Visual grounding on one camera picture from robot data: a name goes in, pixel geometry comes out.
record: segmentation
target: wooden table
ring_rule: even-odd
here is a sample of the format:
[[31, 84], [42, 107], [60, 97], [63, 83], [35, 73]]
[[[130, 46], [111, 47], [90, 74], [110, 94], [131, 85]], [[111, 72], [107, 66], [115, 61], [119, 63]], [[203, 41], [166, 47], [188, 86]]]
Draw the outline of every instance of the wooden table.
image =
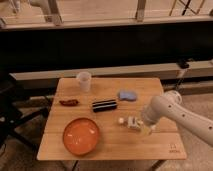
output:
[[[119, 101], [119, 90], [133, 90], [135, 102]], [[120, 126], [119, 117], [140, 118], [140, 111], [154, 95], [163, 92], [157, 78], [92, 78], [91, 91], [82, 92], [75, 78], [61, 78], [47, 120], [38, 152], [38, 160], [167, 160], [186, 159], [186, 153], [176, 124], [162, 118], [150, 136]], [[64, 107], [59, 100], [78, 99], [75, 107]], [[116, 110], [94, 113], [92, 102], [116, 99]], [[83, 157], [69, 153], [62, 142], [65, 126], [73, 119], [87, 117], [100, 128], [101, 138], [95, 150]]]

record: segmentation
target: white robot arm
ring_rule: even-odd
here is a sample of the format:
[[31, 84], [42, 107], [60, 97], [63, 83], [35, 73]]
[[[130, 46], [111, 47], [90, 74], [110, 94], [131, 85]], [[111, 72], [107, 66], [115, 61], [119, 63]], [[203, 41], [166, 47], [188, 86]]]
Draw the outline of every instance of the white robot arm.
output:
[[154, 96], [141, 113], [144, 124], [155, 125], [162, 116], [165, 116], [213, 147], [213, 121], [183, 108], [180, 106], [181, 102], [181, 95], [177, 91]]

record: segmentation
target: floor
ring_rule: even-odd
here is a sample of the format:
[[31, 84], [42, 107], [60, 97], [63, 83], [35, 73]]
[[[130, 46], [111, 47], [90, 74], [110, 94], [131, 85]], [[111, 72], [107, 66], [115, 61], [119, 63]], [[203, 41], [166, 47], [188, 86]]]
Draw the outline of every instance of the floor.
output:
[[[188, 0], [178, 0], [171, 13], [181, 16], [184, 4]], [[9, 0], [0, 0], [0, 17], [6, 24], [36, 24], [45, 23], [41, 8], [31, 6], [28, 0], [20, 0], [20, 11], [12, 12]], [[168, 17], [175, 0], [146, 0], [145, 18]], [[192, 0], [190, 9], [197, 11], [202, 0]], [[62, 21], [88, 21], [106, 19], [135, 18], [138, 0], [57, 0]], [[205, 0], [198, 15], [208, 15], [213, 8], [212, 0]], [[195, 15], [187, 10], [185, 15]]]
[[[18, 104], [24, 113], [29, 113], [38, 106], [47, 105], [45, 100], [32, 100], [27, 104]], [[213, 93], [194, 94], [183, 96], [183, 106], [200, 115], [213, 120]], [[38, 117], [19, 128], [22, 135], [32, 142], [39, 144], [44, 130], [46, 119]], [[159, 171], [212, 171], [213, 148], [199, 140], [190, 132], [179, 126], [180, 134], [187, 152], [186, 160], [166, 161]], [[71, 170], [72, 161], [37, 161], [36, 152], [31, 151], [13, 138], [8, 138], [4, 154], [0, 157], [0, 170], [2, 171], [63, 171]], [[141, 171], [147, 170], [155, 161], [80, 161], [76, 171]]]

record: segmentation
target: small white object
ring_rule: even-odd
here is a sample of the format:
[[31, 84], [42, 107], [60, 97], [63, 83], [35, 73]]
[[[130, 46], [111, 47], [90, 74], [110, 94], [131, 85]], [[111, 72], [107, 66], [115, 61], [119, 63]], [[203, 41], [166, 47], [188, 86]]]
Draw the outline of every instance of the small white object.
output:
[[118, 123], [119, 124], [124, 124], [125, 123], [125, 119], [124, 118], [119, 118], [118, 119]]
[[82, 91], [90, 91], [92, 75], [89, 72], [78, 73], [76, 79]]

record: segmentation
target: blue sponge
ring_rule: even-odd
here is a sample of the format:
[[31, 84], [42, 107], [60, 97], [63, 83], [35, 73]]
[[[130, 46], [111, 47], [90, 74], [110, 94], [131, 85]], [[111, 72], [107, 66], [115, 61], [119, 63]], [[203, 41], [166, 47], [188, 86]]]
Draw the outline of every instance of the blue sponge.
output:
[[119, 100], [136, 101], [137, 100], [137, 94], [133, 91], [121, 90], [118, 93], [118, 98], [119, 98]]

